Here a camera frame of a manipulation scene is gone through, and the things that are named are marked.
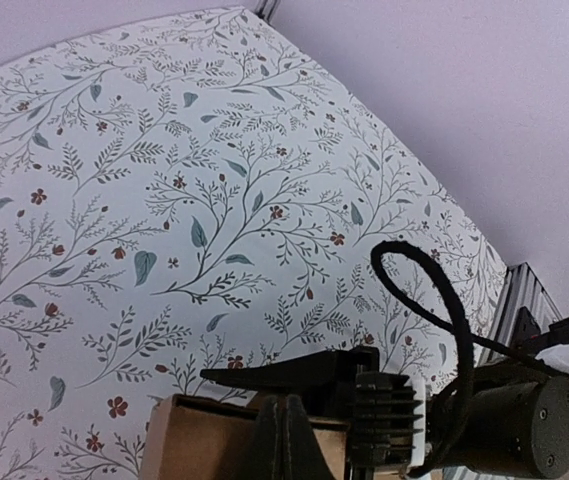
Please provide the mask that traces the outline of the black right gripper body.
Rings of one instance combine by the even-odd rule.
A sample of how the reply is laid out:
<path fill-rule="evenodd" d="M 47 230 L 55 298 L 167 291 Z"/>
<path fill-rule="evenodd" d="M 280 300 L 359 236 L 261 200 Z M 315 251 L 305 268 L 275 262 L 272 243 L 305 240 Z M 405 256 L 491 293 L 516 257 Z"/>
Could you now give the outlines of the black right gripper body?
<path fill-rule="evenodd" d="M 426 457 L 425 383 L 384 372 L 356 377 L 347 461 L 352 479 L 389 479 Z"/>

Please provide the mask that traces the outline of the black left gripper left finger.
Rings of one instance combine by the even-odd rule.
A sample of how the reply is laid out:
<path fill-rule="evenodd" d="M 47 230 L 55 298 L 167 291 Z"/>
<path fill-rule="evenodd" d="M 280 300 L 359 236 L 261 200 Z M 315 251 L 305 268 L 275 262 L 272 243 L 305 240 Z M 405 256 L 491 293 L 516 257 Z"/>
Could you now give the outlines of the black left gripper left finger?
<path fill-rule="evenodd" d="M 249 453 L 250 479 L 281 479 L 283 412 L 276 396 L 266 397 L 256 419 Z"/>

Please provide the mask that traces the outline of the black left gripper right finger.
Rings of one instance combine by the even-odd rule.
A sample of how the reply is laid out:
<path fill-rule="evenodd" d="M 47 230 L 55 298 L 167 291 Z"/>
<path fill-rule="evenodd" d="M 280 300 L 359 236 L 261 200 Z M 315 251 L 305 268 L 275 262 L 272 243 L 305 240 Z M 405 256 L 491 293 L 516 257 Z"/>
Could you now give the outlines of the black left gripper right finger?
<path fill-rule="evenodd" d="M 299 396 L 286 398 L 283 428 L 283 478 L 333 480 Z"/>

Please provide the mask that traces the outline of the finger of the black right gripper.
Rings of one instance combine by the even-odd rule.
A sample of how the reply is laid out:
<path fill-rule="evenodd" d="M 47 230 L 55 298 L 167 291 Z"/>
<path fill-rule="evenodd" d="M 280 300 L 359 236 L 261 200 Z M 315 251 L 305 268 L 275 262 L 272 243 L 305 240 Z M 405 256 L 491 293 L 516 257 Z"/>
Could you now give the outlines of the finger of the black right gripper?
<path fill-rule="evenodd" d="M 378 370 L 378 349 L 325 350 L 261 367 L 203 369 L 200 377 L 233 388 L 312 388 Z"/>

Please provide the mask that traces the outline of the brown cardboard box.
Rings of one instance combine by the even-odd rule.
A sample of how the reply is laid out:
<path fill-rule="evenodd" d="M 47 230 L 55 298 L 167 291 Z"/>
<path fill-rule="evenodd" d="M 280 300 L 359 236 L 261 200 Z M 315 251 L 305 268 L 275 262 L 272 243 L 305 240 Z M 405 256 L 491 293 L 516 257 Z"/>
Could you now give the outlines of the brown cardboard box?
<path fill-rule="evenodd" d="M 150 417 L 141 479 L 250 479 L 249 453 L 266 397 L 276 396 L 285 412 L 289 395 L 259 394 L 240 407 L 205 397 L 173 395 Z M 304 410 L 334 476 L 352 479 L 347 461 L 351 421 L 330 417 L 302 395 Z"/>

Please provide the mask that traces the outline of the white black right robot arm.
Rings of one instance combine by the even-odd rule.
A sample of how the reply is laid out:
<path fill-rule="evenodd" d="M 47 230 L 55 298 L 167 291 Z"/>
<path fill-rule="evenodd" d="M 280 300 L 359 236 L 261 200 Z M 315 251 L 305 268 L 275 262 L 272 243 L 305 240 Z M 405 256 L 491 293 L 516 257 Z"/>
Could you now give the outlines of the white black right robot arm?
<path fill-rule="evenodd" d="M 419 380 L 383 372 L 374 347 L 201 375 L 262 401 L 241 479 L 371 479 L 456 466 L 525 479 L 569 471 L 565 375 L 499 363 L 429 396 Z"/>

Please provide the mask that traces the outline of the floral patterned table mat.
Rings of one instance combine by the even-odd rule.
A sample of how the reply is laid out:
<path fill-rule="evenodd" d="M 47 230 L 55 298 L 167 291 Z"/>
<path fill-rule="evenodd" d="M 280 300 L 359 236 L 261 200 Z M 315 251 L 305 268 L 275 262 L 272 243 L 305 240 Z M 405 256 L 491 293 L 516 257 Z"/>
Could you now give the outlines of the floral patterned table mat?
<path fill-rule="evenodd" d="M 443 184 L 317 61 L 226 7 L 0 67 L 0 479 L 134 479 L 153 406 L 243 402 L 205 368 L 376 347 L 442 389 L 453 338 L 375 278 L 437 260 L 476 334 L 506 267 Z"/>

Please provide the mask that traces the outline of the front aluminium rail frame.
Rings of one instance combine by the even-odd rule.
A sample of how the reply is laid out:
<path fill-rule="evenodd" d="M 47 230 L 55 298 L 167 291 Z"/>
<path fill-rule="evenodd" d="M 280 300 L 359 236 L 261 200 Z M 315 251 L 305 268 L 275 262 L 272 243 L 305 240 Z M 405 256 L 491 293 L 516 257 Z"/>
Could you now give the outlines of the front aluminium rail frame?
<path fill-rule="evenodd" d="M 536 333 L 549 331 L 563 315 L 528 263 L 490 273 L 485 286 L 471 297 L 473 331 L 489 340 L 515 347 Z"/>

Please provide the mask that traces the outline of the left rear aluminium frame post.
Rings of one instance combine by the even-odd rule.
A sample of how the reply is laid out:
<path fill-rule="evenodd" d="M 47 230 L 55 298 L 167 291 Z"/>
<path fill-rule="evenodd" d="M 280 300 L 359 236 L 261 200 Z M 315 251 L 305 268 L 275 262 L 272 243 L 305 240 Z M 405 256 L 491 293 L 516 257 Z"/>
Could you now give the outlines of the left rear aluminium frame post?
<path fill-rule="evenodd" d="M 280 4 L 281 0 L 260 0 L 254 10 L 254 13 L 264 22 L 271 24 Z"/>

